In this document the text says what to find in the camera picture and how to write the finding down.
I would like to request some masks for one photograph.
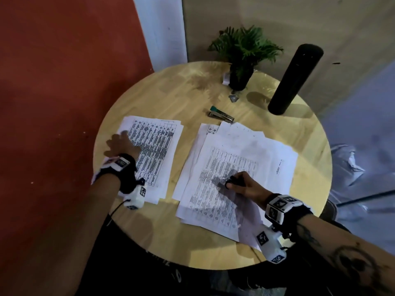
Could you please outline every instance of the stack of papers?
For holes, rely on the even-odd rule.
[[[270,226],[264,211],[225,188],[225,181],[247,171],[266,189],[289,194],[297,153],[242,124],[201,124],[181,171],[173,199],[181,222],[200,226],[259,249],[253,232]]]
[[[127,116],[118,129],[118,134],[128,131],[133,144],[141,147],[136,179],[146,180],[146,202],[157,204],[159,199],[166,198],[171,165],[183,127],[179,120]]]

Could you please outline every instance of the tattoo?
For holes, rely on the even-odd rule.
[[[297,226],[301,227],[303,232],[299,235],[303,240],[307,241],[308,243],[311,243],[315,246],[321,246],[321,244],[315,239],[312,235],[311,232],[307,227],[301,224],[297,224]]]
[[[329,258],[337,269],[360,286],[364,294],[376,295],[377,291],[391,293],[381,282],[381,271],[388,266],[378,266],[376,260],[361,249],[359,243],[356,246],[340,246]]]

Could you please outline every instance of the beige wall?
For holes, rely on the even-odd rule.
[[[182,1],[189,61],[216,59],[206,50],[227,26],[262,27],[284,47],[275,64],[258,67],[277,79],[300,44],[322,47],[325,54],[299,93],[318,115],[395,59],[395,0]]]

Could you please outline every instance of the black plant pot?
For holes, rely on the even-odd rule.
[[[243,67],[243,70],[245,72],[241,75],[240,79],[236,75],[237,69],[238,69],[238,67],[233,64],[230,66],[229,87],[233,90],[241,91],[247,86],[249,79],[251,78],[252,74],[254,73],[254,67],[253,66],[249,66],[247,68]]]

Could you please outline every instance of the potted plant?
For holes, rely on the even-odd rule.
[[[241,27],[235,30],[227,27],[220,31],[220,36],[213,40],[209,51],[217,51],[230,63],[230,88],[243,90],[262,60],[276,61],[276,56],[284,49],[266,39],[262,28],[252,26],[249,29]]]

